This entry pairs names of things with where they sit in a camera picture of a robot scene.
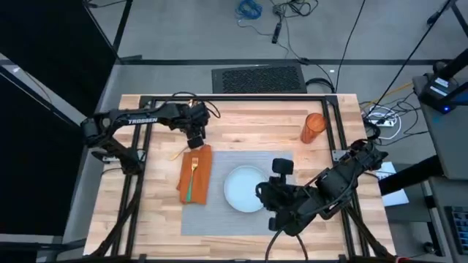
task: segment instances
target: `wooden table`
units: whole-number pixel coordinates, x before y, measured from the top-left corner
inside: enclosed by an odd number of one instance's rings
[[[358,100],[355,94],[337,96],[347,144],[350,145],[366,136]],[[140,95],[123,95],[120,108],[135,109],[139,100]],[[291,150],[295,162],[293,176],[297,183],[305,183],[326,167],[331,167],[325,132],[309,145],[304,145],[299,140],[306,116],[309,113],[322,112],[320,102],[214,103],[222,117],[211,118],[206,127],[205,142],[213,150]],[[335,142],[339,145],[333,112],[331,120]],[[134,127],[126,126],[119,129],[114,137],[123,145],[130,146],[133,131]],[[176,184],[182,158],[175,161],[169,159],[176,149],[182,149],[185,145],[184,134],[170,131],[162,125],[153,125],[132,257],[147,254],[149,259],[263,259],[271,236],[181,235],[183,205],[178,200]],[[118,164],[108,165],[105,169],[111,167],[118,167]],[[123,184],[124,176],[120,170],[109,171],[102,176],[85,254],[94,251],[115,224]],[[375,237],[394,254],[377,179],[361,175],[358,197],[363,220]],[[361,250],[357,234],[352,229],[355,249],[359,254]],[[328,221],[316,217],[304,229],[301,237],[310,259],[337,259],[339,254],[347,254],[339,214]],[[127,228],[121,240],[123,253]],[[295,238],[281,235],[273,246],[270,259],[303,259],[303,254]]]

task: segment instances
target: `white paper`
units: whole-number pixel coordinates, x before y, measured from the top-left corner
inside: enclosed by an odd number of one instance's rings
[[[383,178],[391,176],[392,173],[396,173],[395,167],[393,167],[393,164],[391,163],[391,161],[386,161],[382,163],[382,167],[376,171],[376,176],[379,178],[379,180],[382,180]],[[407,204],[410,202],[403,189],[400,189],[391,194],[386,194],[385,196],[382,197],[382,200],[383,200],[383,205],[386,207],[392,206],[392,205]]]

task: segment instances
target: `gray placemat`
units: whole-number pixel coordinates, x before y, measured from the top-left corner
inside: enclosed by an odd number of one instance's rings
[[[267,176],[277,176],[271,170],[275,158],[292,160],[290,151],[218,151],[213,152],[210,186],[206,205],[189,204],[182,208],[182,235],[273,235],[268,219],[273,212],[265,208],[242,213],[229,205],[224,197],[224,179],[236,167],[252,165]],[[287,177],[294,183],[293,176]]]

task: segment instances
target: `blue cable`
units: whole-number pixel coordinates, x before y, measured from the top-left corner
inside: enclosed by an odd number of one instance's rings
[[[241,18],[258,19],[262,15],[262,6],[257,4],[255,0],[242,0],[235,12]]]

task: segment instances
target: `orange napkin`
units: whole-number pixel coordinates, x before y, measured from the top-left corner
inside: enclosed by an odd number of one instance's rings
[[[177,190],[180,192],[181,202],[186,204],[186,195],[189,190],[190,176],[192,174],[192,158],[194,157],[198,157],[198,167],[193,174],[191,202],[206,205],[213,157],[210,145],[204,145],[199,150],[192,150],[188,153],[184,153],[181,177],[177,185]]]

